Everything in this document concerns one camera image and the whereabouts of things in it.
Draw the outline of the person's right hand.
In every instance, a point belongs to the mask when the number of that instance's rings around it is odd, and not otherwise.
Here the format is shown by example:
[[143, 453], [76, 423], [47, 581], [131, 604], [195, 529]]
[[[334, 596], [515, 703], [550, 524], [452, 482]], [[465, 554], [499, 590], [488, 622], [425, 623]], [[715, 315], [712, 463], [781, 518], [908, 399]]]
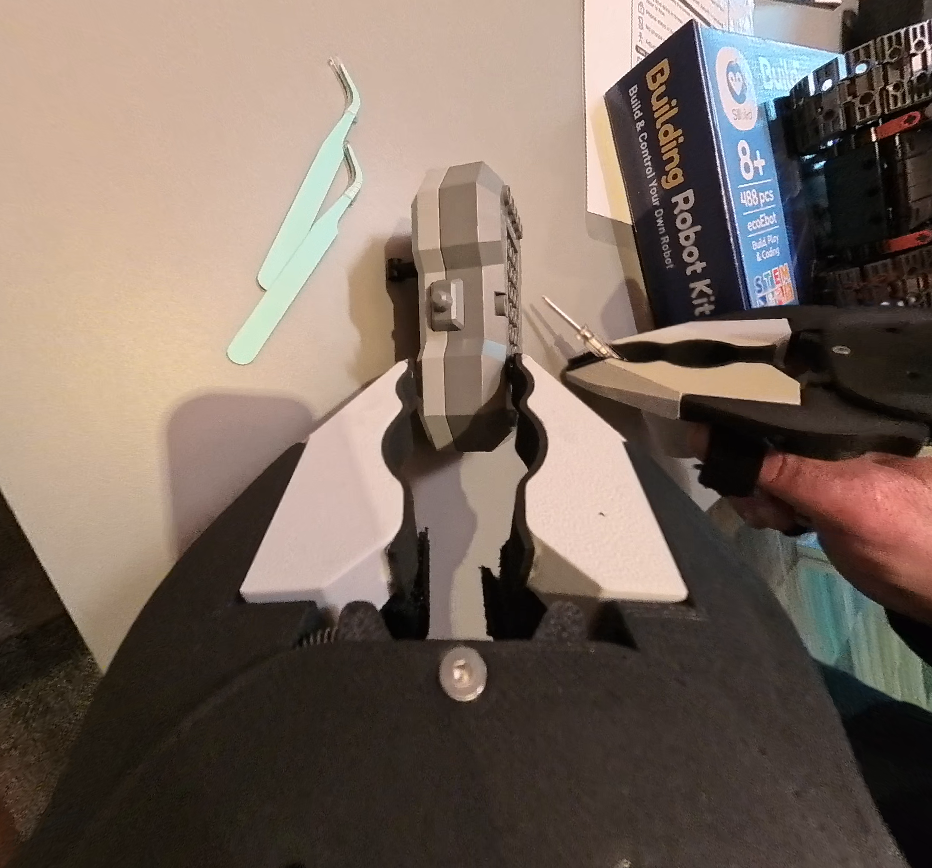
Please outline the person's right hand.
[[752, 494], [729, 497], [757, 529], [813, 531], [855, 588], [917, 623], [931, 622], [931, 459], [865, 455], [825, 462], [767, 455]]

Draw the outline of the blue robot kit box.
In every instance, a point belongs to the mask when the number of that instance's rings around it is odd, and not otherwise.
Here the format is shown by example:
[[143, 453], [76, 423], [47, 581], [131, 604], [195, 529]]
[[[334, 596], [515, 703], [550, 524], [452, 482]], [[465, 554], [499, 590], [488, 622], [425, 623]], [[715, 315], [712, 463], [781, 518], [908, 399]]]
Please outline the blue robot kit box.
[[649, 327], [815, 302], [814, 224], [780, 108], [834, 57], [690, 20], [607, 90]]

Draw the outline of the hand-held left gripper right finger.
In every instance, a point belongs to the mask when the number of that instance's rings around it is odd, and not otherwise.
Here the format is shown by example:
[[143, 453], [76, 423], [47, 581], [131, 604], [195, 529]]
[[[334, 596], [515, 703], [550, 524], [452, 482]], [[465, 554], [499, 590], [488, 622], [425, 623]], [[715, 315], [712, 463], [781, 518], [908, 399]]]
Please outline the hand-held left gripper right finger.
[[677, 605], [689, 595], [625, 438], [540, 366], [520, 366], [530, 590], [544, 602]]

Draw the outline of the tracked building-block toy robot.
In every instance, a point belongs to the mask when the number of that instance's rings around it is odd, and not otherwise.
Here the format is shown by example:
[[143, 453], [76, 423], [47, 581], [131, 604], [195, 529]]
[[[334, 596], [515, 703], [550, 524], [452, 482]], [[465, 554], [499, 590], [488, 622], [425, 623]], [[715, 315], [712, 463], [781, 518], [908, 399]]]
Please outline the tracked building-block toy robot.
[[931, 305], [931, 22], [839, 54], [778, 101], [816, 303]]

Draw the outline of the teal tweezers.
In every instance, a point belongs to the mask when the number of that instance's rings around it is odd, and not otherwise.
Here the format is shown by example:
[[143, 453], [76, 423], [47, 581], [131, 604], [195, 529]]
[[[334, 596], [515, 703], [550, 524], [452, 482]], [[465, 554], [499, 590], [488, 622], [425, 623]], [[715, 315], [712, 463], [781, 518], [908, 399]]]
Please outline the teal tweezers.
[[293, 203], [260, 266], [263, 295], [227, 348], [236, 365], [255, 360], [333, 245], [340, 222], [358, 197], [363, 171], [350, 141], [362, 105], [340, 59], [329, 64], [345, 93], [341, 117], [320, 143]]

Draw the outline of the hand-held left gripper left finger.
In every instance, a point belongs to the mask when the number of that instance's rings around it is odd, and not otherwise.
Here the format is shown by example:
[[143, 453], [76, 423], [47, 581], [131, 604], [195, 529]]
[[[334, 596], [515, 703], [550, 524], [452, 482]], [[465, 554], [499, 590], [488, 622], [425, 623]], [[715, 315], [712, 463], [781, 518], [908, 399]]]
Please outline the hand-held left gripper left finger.
[[398, 384], [408, 373], [392, 367], [308, 436], [241, 584], [246, 602], [388, 602], [403, 494], [382, 442], [402, 414]]

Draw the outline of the grey toy battery box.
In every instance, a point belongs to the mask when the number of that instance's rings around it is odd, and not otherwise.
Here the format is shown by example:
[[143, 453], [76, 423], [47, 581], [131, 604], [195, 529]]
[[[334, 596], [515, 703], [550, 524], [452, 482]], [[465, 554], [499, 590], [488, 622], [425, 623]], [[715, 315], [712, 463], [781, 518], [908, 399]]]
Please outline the grey toy battery box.
[[521, 351], [523, 228], [484, 162], [427, 173], [411, 205], [419, 415], [438, 451], [487, 453], [515, 426], [508, 363]]

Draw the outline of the small clear-handled screwdriver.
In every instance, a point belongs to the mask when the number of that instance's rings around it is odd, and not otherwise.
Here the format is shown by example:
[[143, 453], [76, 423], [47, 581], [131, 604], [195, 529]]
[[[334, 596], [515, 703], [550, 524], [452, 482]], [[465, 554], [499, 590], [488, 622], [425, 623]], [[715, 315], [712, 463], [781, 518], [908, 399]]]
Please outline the small clear-handled screwdriver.
[[542, 301], [549, 309], [553, 311], [567, 326], [574, 332], [576, 339], [585, 347], [585, 349], [599, 360], [620, 360], [620, 355], [615, 349], [599, 335], [592, 331], [589, 326], [580, 324], [560, 308], [552, 299], [542, 295]]

